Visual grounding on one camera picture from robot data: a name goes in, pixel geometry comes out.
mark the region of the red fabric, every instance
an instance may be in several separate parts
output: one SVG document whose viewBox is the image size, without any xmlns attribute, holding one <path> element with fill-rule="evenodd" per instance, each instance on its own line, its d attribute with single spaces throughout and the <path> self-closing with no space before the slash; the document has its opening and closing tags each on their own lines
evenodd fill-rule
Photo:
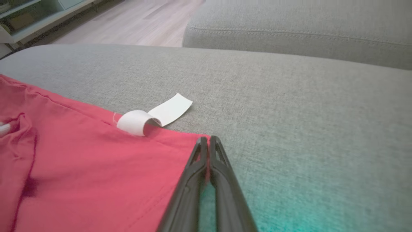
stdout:
<svg viewBox="0 0 412 232">
<path fill-rule="evenodd" d="M 2 75 L 0 112 L 0 232 L 153 232 L 202 136 L 133 136 L 113 112 Z"/>
</svg>

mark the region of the sofa cushion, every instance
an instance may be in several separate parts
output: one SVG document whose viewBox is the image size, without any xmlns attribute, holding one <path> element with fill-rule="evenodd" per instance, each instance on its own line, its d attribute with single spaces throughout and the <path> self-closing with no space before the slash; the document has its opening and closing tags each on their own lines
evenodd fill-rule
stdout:
<svg viewBox="0 0 412 232">
<path fill-rule="evenodd" d="M 412 72 L 295 55 L 46 45 L 3 74 L 117 113 L 177 92 L 191 108 L 167 128 L 221 138 L 260 231 L 412 227 Z M 215 224 L 213 188 L 200 231 Z"/>
<path fill-rule="evenodd" d="M 184 47 L 297 54 L 412 69 L 412 1 L 208 0 Z"/>
</svg>

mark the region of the shelf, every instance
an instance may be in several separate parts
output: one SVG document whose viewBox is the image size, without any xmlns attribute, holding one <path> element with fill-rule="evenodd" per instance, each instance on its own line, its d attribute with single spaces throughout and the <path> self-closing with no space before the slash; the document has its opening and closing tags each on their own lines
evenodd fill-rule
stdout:
<svg viewBox="0 0 412 232">
<path fill-rule="evenodd" d="M 17 11 L 19 11 L 19 10 L 21 10 L 21 9 L 24 9 L 24 8 L 26 8 L 26 7 L 29 7 L 29 6 L 31 6 L 31 5 L 33 5 L 33 4 L 35 4 L 35 3 L 38 3 L 39 1 L 41 1 L 41 0 L 31 0 L 30 2 L 26 2 L 26 3 L 24 3 L 24 4 L 22 4 L 22 5 L 18 6 L 18 7 L 9 9 L 8 11 L 0 14 L 0 19 L 6 17 L 6 16 L 8 16 L 8 15 L 11 15 L 11 14 L 13 14 L 14 12 L 17 12 Z"/>
<path fill-rule="evenodd" d="M 36 31 L 56 22 L 59 19 L 62 19 L 66 16 L 68 16 L 69 14 L 73 13 L 76 10 L 79 10 L 81 8 L 83 8 L 84 6 L 92 3 L 93 0 L 85 0 L 77 5 L 74 5 L 72 7 L 70 7 L 69 9 L 66 9 L 64 11 L 60 11 L 57 13 L 54 13 L 52 15 L 49 15 L 47 17 L 45 17 L 42 20 L 39 20 L 37 22 L 34 22 L 33 24 L 22 28 L 21 30 L 18 30 L 16 32 L 14 32 L 11 37 L 13 38 L 14 43 L 21 41 L 22 39 L 26 38 L 27 36 L 35 33 Z"/>
</svg>

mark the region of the wooden floor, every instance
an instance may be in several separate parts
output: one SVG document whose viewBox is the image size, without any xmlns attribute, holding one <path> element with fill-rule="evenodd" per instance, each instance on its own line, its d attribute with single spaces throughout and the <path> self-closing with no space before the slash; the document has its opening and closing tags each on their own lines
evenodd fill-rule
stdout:
<svg viewBox="0 0 412 232">
<path fill-rule="evenodd" d="M 181 47 L 185 27 L 204 0 L 114 0 L 50 33 L 40 44 Z"/>
</svg>

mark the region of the clothing tag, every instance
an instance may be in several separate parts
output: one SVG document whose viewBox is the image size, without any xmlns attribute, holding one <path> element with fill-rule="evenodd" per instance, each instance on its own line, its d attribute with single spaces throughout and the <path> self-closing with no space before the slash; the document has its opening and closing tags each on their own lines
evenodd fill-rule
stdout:
<svg viewBox="0 0 412 232">
<path fill-rule="evenodd" d="M 192 101 L 180 94 L 153 108 L 148 113 L 133 110 L 125 113 L 117 122 L 117 128 L 133 135 L 145 136 L 143 129 L 147 121 L 152 119 L 159 126 L 166 126 L 182 116 L 192 105 Z"/>
</svg>

